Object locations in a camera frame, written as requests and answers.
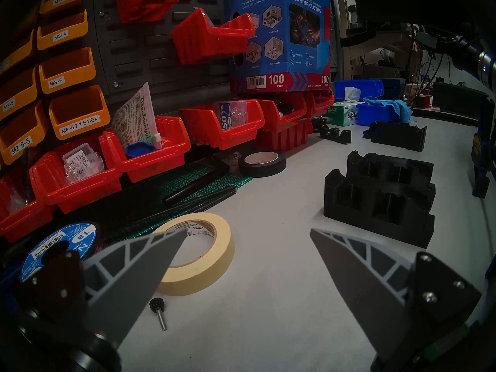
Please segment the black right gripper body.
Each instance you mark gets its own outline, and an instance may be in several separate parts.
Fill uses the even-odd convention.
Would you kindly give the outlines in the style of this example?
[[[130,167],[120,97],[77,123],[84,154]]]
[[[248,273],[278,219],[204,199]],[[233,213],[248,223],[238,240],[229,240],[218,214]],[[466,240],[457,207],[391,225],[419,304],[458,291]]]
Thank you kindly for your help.
[[[438,52],[448,55],[457,69],[477,69],[481,48],[476,41],[441,31],[438,36]]]

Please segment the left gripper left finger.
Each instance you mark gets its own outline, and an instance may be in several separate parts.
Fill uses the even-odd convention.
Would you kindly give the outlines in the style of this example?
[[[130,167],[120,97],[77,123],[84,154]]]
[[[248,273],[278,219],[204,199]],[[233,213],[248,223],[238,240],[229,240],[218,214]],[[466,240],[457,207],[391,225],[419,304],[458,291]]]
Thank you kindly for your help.
[[[15,296],[23,310],[71,334],[102,330],[120,344],[186,237],[180,229],[129,239],[84,261],[75,250],[60,252],[21,282]]]

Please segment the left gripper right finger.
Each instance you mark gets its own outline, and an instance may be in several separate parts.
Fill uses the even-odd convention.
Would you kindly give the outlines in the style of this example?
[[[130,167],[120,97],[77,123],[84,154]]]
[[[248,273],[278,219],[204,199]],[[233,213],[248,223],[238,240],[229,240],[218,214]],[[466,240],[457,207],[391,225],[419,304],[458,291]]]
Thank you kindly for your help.
[[[431,363],[432,345],[464,326],[482,294],[426,251],[408,261],[387,246],[312,228],[316,249],[376,351],[374,363]]]

